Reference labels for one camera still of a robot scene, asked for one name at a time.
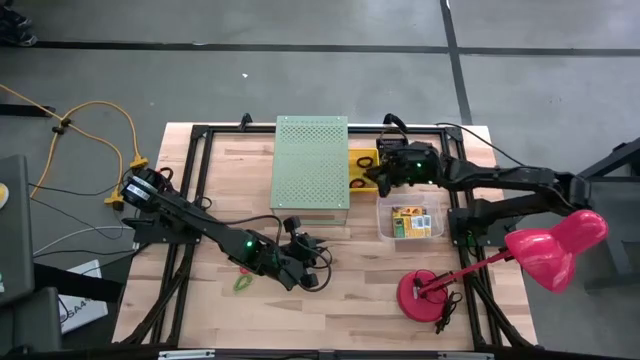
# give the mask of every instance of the pink lamp shade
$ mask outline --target pink lamp shade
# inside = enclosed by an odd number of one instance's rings
[[[604,240],[606,221],[590,210],[579,210],[551,229],[525,229],[507,234],[511,255],[540,285],[564,291],[576,268],[576,257]]]

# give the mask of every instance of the pink desk lamp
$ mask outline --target pink desk lamp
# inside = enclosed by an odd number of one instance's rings
[[[608,232],[606,221],[590,210],[576,211],[551,229],[514,231],[504,238],[507,250],[456,273],[439,277],[425,270],[408,273],[398,284],[398,304],[410,319],[437,321],[444,311],[449,284],[483,266],[510,258],[545,289],[560,293],[573,278],[578,254],[604,240]],[[425,285],[417,288],[416,282]]]

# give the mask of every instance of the clear plastic container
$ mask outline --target clear plastic container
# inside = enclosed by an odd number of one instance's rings
[[[431,235],[423,237],[395,237],[392,217],[393,208],[406,206],[416,206],[426,209],[427,215],[431,217]],[[377,210],[378,237],[383,241],[393,242],[396,240],[430,239],[438,237],[444,232],[440,200],[435,194],[390,194],[386,198],[378,198]]]

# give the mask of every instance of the green perforated box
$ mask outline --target green perforated box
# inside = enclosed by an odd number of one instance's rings
[[[346,116],[279,116],[271,208],[303,224],[344,224],[349,210]]]

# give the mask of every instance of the plastic bin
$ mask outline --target plastic bin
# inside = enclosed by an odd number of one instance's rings
[[[431,216],[431,235],[425,237],[402,237],[394,236],[392,209],[397,206],[419,206],[427,210],[427,215]],[[386,198],[378,198],[378,237],[387,242],[401,240],[430,239],[442,235],[444,225],[440,200],[435,194],[414,193],[414,194],[390,194]]]
[[[354,179],[362,179],[366,184],[361,188],[349,188],[350,192],[378,191],[378,186],[373,181],[364,177],[364,171],[366,169],[359,167],[357,164],[358,159],[365,156],[369,156],[373,159],[373,164],[371,166],[378,166],[380,164],[378,149],[376,148],[349,149],[349,183]]]

